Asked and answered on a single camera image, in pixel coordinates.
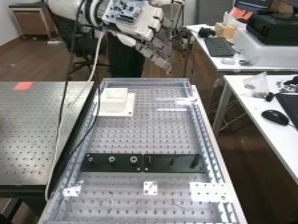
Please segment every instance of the keyboard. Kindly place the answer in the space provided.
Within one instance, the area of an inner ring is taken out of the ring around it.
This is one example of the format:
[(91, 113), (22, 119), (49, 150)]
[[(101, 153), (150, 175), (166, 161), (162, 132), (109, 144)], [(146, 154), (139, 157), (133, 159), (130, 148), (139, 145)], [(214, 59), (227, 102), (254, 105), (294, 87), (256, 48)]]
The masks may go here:
[(295, 128), (298, 129), (298, 95), (278, 93), (275, 94), (275, 97)]
[(234, 56), (235, 50), (231, 48), (224, 37), (204, 38), (203, 41), (211, 57)]

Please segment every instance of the black box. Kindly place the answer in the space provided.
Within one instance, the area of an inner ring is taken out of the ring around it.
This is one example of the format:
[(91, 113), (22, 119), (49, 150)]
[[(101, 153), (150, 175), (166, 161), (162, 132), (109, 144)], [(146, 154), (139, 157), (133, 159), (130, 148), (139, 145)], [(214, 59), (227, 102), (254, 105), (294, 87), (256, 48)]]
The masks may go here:
[(266, 45), (298, 46), (296, 18), (254, 14), (246, 29)]

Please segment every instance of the white block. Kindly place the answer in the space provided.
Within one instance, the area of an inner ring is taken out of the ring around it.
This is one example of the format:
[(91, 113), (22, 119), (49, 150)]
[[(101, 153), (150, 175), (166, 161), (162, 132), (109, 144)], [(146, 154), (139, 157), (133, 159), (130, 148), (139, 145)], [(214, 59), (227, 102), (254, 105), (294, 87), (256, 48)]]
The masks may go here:
[(105, 112), (122, 112), (126, 106), (126, 99), (126, 88), (105, 88), (101, 94), (101, 110)]

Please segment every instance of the cabinet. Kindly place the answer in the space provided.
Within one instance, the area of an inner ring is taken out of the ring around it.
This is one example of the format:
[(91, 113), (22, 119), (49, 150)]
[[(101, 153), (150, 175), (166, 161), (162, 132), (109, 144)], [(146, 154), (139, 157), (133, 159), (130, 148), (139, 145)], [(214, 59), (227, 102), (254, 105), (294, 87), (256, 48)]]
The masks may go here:
[(45, 35), (51, 38), (54, 34), (54, 24), (42, 2), (31, 4), (14, 4), (9, 6), (22, 38), (26, 36)]

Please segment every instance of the black metal bracket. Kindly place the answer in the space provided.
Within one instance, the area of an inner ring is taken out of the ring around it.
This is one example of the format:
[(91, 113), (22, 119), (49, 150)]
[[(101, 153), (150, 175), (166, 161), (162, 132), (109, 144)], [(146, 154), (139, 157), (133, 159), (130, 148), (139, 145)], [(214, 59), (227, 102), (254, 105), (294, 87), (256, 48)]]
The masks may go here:
[(199, 154), (86, 153), (81, 172), (204, 173)]
[(141, 154), (86, 153), (81, 164), (81, 172), (137, 173), (141, 171)]

